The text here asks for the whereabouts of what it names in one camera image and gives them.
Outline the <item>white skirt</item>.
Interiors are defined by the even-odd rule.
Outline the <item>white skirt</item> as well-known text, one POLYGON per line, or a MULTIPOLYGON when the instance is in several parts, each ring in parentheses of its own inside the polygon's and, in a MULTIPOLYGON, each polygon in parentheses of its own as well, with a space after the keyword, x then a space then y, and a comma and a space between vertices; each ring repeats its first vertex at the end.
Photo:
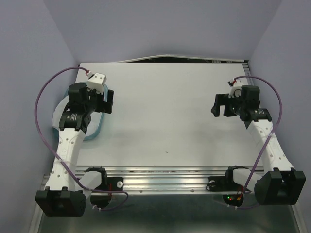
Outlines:
MULTIPOLYGON (((61 115, 63 113, 63 110, 65 109, 66 104, 69 102, 69 97, 65 96, 60 103, 57 105, 53 117, 52 117, 52 127, 56 131, 56 135, 58 135, 59 132, 59 121, 61 118, 61 115)), ((96 131, 99 128, 99 124, 101 122, 101 113, 93 112, 91 114, 91 122, 88 125, 87 132, 86 132, 86 137, 85 140, 89 140, 92 137, 96 136, 96 131)))

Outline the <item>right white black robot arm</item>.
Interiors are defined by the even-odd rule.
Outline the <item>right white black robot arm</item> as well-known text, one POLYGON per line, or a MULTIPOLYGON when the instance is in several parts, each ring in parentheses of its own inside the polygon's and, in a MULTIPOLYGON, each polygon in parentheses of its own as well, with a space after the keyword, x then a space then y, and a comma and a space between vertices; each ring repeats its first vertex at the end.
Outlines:
POLYGON ((273 132, 275 125, 267 109, 260 108, 257 86, 233 87, 229 94, 217 94, 211 112, 224 116, 239 116, 259 150, 264 175, 252 173, 244 166, 230 166, 225 175, 211 177, 207 189, 212 192, 242 191, 254 193, 259 205, 295 205, 306 181, 285 156, 273 132))

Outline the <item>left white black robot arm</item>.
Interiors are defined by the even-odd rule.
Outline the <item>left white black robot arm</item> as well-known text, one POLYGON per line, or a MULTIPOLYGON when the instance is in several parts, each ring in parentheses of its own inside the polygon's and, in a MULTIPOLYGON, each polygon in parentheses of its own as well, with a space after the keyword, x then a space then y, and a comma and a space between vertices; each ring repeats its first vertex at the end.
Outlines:
POLYGON ((35 196, 47 217, 81 217, 91 193, 111 192, 105 168, 88 168, 80 179, 74 172, 92 113, 112 113, 113 95, 105 84, 87 82, 69 86, 68 102, 59 119, 52 172, 44 190, 37 191, 35 196))

